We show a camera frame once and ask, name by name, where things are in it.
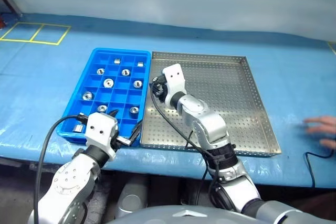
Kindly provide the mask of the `person's bare hand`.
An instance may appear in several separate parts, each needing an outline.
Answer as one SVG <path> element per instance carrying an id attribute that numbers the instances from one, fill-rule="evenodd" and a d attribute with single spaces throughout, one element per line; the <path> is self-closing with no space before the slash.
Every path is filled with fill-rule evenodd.
<path id="1" fill-rule="evenodd" d="M 307 118 L 303 122 L 308 125 L 306 129 L 307 133 L 319 133 L 335 137 L 335 116 Z M 335 150 L 335 140 L 331 138 L 322 138 L 319 140 L 319 143 L 324 147 Z"/>

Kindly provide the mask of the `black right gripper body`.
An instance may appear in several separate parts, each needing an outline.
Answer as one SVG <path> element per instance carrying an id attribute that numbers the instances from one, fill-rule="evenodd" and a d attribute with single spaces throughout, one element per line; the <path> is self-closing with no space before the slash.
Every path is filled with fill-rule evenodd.
<path id="1" fill-rule="evenodd" d="M 166 77 L 165 75 L 162 74 L 158 76 L 158 80 L 156 81 L 156 85 L 154 86 L 154 92 L 160 91 L 160 90 L 164 91 L 164 101 L 167 96 L 167 85 L 166 84 L 167 84 Z"/>

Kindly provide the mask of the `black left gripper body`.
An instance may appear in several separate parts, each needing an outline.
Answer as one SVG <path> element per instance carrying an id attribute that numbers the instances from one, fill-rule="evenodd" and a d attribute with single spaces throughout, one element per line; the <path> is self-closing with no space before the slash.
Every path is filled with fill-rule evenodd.
<path id="1" fill-rule="evenodd" d="M 119 135 L 118 127 L 113 129 L 112 133 L 112 146 L 113 147 L 120 147 L 121 145 L 130 146 L 131 140 Z"/>

